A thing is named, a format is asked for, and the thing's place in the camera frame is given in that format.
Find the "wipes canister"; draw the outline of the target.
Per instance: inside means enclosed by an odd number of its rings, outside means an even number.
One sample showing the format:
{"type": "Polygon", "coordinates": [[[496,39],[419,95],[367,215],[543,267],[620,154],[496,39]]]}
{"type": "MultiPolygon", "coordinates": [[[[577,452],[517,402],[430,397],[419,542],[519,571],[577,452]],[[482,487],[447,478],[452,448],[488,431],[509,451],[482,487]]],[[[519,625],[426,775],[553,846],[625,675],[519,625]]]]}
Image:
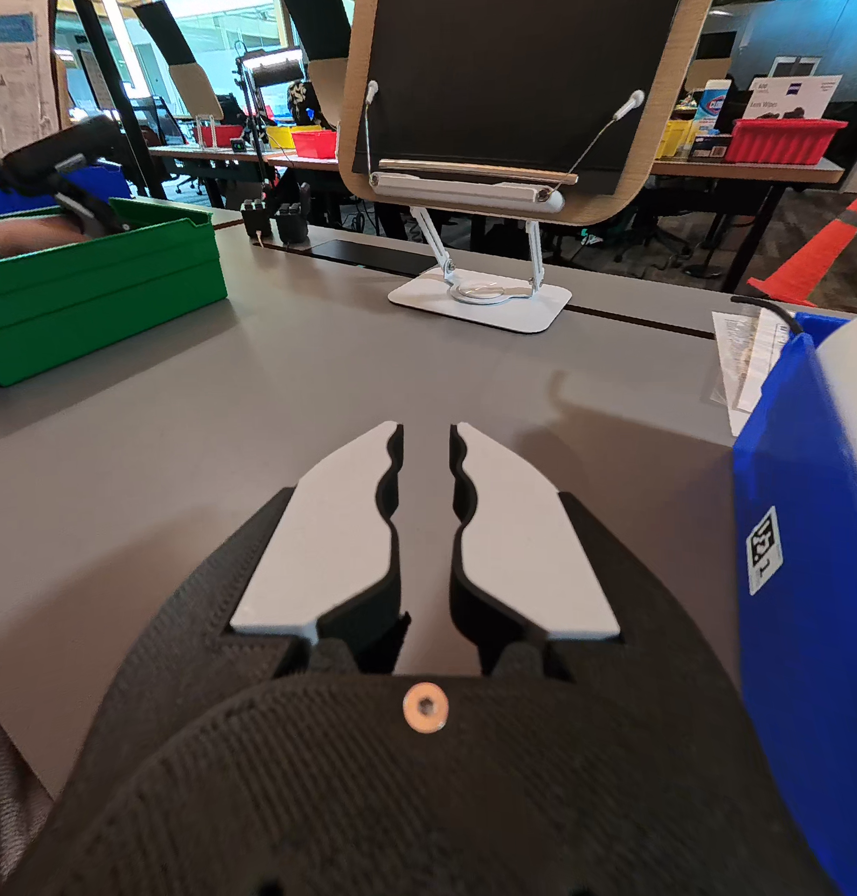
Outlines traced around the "wipes canister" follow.
{"type": "Polygon", "coordinates": [[[706,82],[698,97],[692,121],[692,132],[696,136],[708,135],[717,130],[718,118],[732,85],[733,80],[729,77],[710,79],[706,82]]]}

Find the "white paper sheets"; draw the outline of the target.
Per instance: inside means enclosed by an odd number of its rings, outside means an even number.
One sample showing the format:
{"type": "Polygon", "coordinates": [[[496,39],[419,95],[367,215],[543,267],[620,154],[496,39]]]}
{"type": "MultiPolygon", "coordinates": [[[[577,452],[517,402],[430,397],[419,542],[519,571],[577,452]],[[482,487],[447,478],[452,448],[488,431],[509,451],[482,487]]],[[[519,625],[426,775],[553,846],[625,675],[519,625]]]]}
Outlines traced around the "white paper sheets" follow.
{"type": "Polygon", "coordinates": [[[718,372],[711,399],[725,408],[730,432],[737,437],[793,333],[786,319],[766,308],[714,311],[712,323],[718,372]]]}

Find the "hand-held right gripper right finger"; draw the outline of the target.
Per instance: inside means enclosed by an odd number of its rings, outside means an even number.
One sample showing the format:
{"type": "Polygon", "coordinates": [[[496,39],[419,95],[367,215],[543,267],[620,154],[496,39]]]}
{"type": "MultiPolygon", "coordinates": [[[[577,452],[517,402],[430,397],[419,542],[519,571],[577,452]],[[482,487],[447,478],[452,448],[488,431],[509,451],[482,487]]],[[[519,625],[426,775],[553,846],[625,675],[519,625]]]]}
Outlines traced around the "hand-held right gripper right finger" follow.
{"type": "Polygon", "coordinates": [[[490,676],[505,650],[526,643],[606,643],[616,619],[557,487],[472,425],[451,425],[454,535],[449,606],[490,676]]]}

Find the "green plastic bin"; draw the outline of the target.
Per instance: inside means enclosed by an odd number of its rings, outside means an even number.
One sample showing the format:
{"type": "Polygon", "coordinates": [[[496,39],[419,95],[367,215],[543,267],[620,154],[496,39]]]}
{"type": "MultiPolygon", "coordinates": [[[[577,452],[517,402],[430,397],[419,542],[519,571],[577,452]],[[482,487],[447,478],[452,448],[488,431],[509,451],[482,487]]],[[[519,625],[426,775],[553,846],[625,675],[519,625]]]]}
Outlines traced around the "green plastic bin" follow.
{"type": "Polygon", "coordinates": [[[110,205],[129,231],[0,260],[0,387],[228,297],[215,209],[110,205]]]}

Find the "blue plastic bin with tag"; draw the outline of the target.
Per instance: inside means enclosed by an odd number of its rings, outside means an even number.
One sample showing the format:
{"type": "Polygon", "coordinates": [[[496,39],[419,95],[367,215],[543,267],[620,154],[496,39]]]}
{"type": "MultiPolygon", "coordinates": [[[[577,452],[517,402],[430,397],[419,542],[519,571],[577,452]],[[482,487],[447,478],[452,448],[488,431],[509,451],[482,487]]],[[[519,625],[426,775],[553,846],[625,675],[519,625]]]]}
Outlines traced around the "blue plastic bin with tag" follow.
{"type": "Polygon", "coordinates": [[[857,894],[857,467],[817,354],[847,321],[796,319],[733,447],[740,678],[795,822],[857,894]]]}

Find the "plain blue plastic bin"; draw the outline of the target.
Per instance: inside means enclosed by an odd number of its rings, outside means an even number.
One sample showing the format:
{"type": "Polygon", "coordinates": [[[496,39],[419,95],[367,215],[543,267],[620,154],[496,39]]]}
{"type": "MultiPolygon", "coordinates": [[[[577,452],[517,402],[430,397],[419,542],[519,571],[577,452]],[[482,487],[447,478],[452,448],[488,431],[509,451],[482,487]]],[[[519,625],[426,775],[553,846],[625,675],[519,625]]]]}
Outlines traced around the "plain blue plastic bin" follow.
{"type": "MultiPolygon", "coordinates": [[[[82,168],[66,174],[66,178],[101,200],[131,197],[129,184],[123,170],[116,163],[103,162],[100,165],[82,168]]],[[[55,205],[52,196],[27,197],[0,191],[0,216],[50,208],[55,205]]]]}

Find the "white stand with wooden board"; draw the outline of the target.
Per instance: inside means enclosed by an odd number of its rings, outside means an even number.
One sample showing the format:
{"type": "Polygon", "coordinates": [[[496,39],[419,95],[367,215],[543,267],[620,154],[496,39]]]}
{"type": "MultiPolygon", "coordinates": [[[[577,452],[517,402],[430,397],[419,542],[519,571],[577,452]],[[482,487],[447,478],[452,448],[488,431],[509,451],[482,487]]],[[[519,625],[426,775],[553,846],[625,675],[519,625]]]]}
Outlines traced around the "white stand with wooden board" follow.
{"type": "Polygon", "coordinates": [[[567,172],[474,163],[372,161],[368,112],[378,85],[368,81],[378,1],[356,2],[349,43],[338,163],[354,195],[408,207],[435,266],[388,296],[398,307],[521,334],[548,329],[571,299],[545,282],[543,223],[584,227],[613,217],[644,186],[711,3],[678,2],[649,95],[634,91],[567,172]],[[524,222],[530,273],[497,277],[457,265],[430,216],[446,210],[524,222]]]}

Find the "white roll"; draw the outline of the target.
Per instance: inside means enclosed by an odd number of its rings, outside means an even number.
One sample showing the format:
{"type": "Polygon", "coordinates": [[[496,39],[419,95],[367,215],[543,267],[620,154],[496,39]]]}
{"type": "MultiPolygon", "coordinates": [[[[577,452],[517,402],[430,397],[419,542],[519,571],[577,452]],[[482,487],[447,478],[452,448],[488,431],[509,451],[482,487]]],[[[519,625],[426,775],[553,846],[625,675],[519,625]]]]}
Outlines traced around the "white roll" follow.
{"type": "Polygon", "coordinates": [[[817,354],[857,467],[857,317],[830,334],[817,354]]]}

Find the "orange traffic cone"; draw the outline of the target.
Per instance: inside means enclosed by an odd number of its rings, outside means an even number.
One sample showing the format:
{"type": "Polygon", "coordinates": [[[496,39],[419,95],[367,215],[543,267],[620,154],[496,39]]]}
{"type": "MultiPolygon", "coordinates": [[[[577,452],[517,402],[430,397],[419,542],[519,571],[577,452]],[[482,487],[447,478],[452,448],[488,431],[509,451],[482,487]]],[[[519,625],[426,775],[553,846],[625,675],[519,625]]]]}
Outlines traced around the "orange traffic cone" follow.
{"type": "Polygon", "coordinates": [[[750,277],[747,285],[770,300],[814,308],[809,298],[815,287],[856,236],[857,197],[774,273],[763,280],[750,277]]]}

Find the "large red ribbed bin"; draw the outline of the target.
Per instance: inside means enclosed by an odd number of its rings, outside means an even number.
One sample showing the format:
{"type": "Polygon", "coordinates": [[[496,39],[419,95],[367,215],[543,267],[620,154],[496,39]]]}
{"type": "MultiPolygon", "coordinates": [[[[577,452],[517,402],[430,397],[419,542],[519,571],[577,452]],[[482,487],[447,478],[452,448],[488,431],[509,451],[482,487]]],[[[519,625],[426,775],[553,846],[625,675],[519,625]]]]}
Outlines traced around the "large red ribbed bin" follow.
{"type": "Polygon", "coordinates": [[[738,120],[724,162],[751,165],[817,165],[835,135],[847,128],[842,120],[746,118],[738,120]]]}

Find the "studio light on stand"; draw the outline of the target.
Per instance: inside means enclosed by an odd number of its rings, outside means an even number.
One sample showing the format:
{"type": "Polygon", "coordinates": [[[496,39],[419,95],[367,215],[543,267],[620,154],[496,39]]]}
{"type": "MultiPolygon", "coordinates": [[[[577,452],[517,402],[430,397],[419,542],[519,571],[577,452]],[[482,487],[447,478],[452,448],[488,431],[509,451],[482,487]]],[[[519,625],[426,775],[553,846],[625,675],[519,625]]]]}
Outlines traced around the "studio light on stand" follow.
{"type": "Polygon", "coordinates": [[[264,140],[271,117],[266,111],[262,89],[289,84],[304,77],[300,48],[273,51],[252,50],[236,57],[236,84],[244,100],[243,137],[255,151],[261,196],[266,196],[275,178],[275,169],[265,160],[264,140]]]}

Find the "wooden background table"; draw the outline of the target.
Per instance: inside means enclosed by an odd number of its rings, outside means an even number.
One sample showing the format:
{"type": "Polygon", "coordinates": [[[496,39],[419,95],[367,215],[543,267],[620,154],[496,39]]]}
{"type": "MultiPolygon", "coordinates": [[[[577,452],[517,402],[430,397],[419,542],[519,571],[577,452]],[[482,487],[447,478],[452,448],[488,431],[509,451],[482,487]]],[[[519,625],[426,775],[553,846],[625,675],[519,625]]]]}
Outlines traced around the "wooden background table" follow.
{"type": "Polygon", "coordinates": [[[790,185],[838,185],[844,178],[846,170],[826,158],[822,158],[817,164],[808,166],[711,161],[655,161],[650,173],[660,176],[761,182],[768,185],[769,189],[762,206],[754,217],[751,228],[740,244],[720,285],[721,292],[734,295],[736,287],[739,286],[746,273],[787,188],[790,185]]]}
{"type": "Polygon", "coordinates": [[[282,173],[285,170],[302,172],[303,180],[315,192],[347,195],[339,165],[336,160],[310,159],[294,152],[267,151],[261,159],[255,151],[233,151],[225,148],[184,146],[160,146],[149,148],[153,159],[161,159],[165,164],[176,167],[199,180],[210,182],[234,182],[255,184],[260,174],[259,163],[264,163],[268,171],[282,173]]]}

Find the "black metal post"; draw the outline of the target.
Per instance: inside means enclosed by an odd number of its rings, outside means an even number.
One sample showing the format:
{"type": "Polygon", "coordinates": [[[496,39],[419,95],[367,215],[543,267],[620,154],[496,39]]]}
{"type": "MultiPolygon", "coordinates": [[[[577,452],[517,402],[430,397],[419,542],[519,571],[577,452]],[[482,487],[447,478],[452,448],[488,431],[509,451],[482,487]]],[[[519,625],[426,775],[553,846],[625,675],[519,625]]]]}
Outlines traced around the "black metal post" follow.
{"type": "Polygon", "coordinates": [[[149,196],[165,200],[167,196],[163,190],[162,181],[154,167],[153,158],[143,138],[143,132],[135,117],[130,100],[125,94],[116,61],[110,51],[94,4],[92,1],[75,1],[74,4],[91,45],[91,51],[97,60],[109,95],[118,112],[133,161],[143,179],[144,188],[149,196]]]}

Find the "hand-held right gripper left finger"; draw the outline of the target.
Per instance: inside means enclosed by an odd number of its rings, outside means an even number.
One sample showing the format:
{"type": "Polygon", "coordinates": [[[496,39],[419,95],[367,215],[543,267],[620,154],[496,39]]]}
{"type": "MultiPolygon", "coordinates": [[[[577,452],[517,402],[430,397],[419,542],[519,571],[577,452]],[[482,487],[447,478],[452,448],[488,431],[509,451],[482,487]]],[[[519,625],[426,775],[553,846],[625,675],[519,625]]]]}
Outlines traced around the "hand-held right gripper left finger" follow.
{"type": "Polygon", "coordinates": [[[288,502],[230,619],[243,636],[343,642],[358,668],[390,674],[410,617],[401,611],[403,426],[385,421],[313,466],[288,502]]]}

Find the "person's left forearm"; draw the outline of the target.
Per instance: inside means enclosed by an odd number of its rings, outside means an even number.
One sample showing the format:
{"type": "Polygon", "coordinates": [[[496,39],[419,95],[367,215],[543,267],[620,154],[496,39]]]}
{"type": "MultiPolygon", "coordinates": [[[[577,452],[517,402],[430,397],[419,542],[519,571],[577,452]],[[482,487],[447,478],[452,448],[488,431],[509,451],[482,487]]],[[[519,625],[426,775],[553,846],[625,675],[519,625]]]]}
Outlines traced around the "person's left forearm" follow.
{"type": "Polygon", "coordinates": [[[77,220],[64,213],[0,218],[0,260],[86,242],[77,220]]]}

